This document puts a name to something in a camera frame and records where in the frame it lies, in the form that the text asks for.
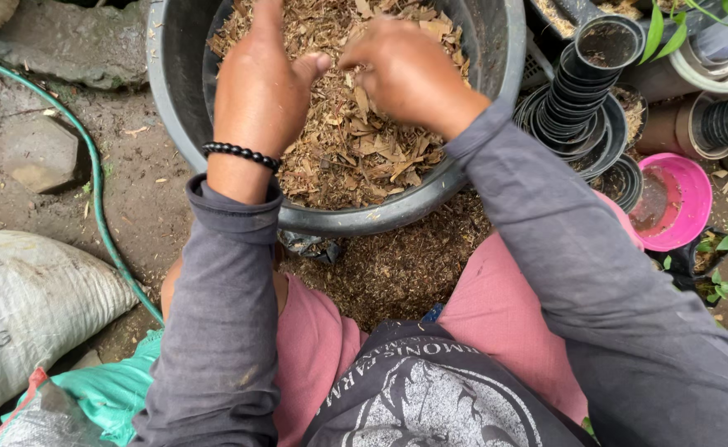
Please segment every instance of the growing medium mix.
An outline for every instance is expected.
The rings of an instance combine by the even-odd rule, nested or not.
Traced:
[[[235,11],[209,41],[223,57],[250,27],[253,0],[235,0]],[[322,51],[336,63],[348,39],[379,13],[412,20],[440,42],[466,81],[462,30],[442,12],[410,0],[286,0],[287,55]],[[422,184],[443,159],[441,137],[391,121],[354,84],[354,72],[335,66],[315,82],[306,127],[284,154],[279,180],[294,204],[322,209],[380,204]]]

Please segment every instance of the gray long-sleeve shirt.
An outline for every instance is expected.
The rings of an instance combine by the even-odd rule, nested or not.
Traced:
[[[650,267],[567,165],[497,100],[447,147],[538,295],[602,445],[728,445],[728,332]],[[274,445],[282,200],[245,206],[188,183],[184,248],[134,446]],[[307,445],[587,445],[576,424],[438,325],[387,322],[332,387]]]

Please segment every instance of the person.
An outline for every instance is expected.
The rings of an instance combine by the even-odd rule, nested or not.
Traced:
[[[215,109],[217,142],[273,158],[331,65],[290,63],[281,17],[280,0],[256,4]],[[368,336],[271,270],[272,171],[210,154],[187,184],[196,221],[163,287],[130,445],[595,445],[586,414],[602,445],[728,445],[728,331],[651,267],[620,208],[513,126],[510,102],[467,88],[417,26],[372,20],[338,66],[366,67],[357,82],[381,111],[444,137],[497,232],[437,323]]]

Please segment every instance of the green garden hose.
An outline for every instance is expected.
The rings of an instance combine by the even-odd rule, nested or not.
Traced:
[[[146,310],[148,310],[152,314],[152,316],[157,319],[160,325],[164,325],[163,317],[160,313],[160,310],[158,310],[158,308],[154,304],[152,304],[152,301],[149,300],[149,297],[146,296],[146,293],[141,290],[138,282],[132,277],[130,269],[128,269],[127,266],[124,264],[124,261],[121,259],[119,251],[113,244],[113,239],[111,239],[111,233],[110,231],[108,231],[108,224],[105,223],[105,214],[104,209],[102,208],[102,162],[100,159],[100,153],[96,150],[96,146],[94,145],[93,140],[91,140],[91,135],[89,135],[89,132],[85,129],[85,127],[83,127],[77,117],[69,111],[69,109],[64,107],[63,104],[59,103],[51,94],[44,91],[41,87],[33,84],[31,81],[21,77],[11,70],[8,70],[7,68],[3,68],[1,66],[0,74],[10,77],[13,80],[21,83],[25,87],[28,87],[32,91],[38,93],[48,103],[50,103],[53,107],[57,108],[58,111],[60,111],[65,117],[67,117],[72,122],[72,125],[74,125],[74,127],[76,127],[78,131],[80,131],[80,135],[85,140],[86,145],[88,145],[89,153],[91,154],[91,183],[94,186],[94,216],[96,216],[96,227],[100,230],[102,242],[105,244],[105,248],[108,249],[108,253],[110,253],[111,258],[113,259],[113,263],[115,264],[116,268],[119,269],[119,272],[124,278],[124,281],[126,281],[127,284],[132,287],[135,295],[138,297],[144,307],[146,307]]]

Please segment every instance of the black beaded bracelet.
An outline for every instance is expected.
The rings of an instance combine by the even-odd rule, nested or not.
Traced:
[[[213,152],[236,155],[247,160],[261,163],[262,165],[271,168],[275,173],[277,173],[278,169],[281,167],[281,160],[277,158],[271,158],[267,155],[262,155],[259,152],[253,152],[251,149],[245,149],[229,143],[207,142],[201,146],[201,149],[204,152],[204,157],[208,157]]]

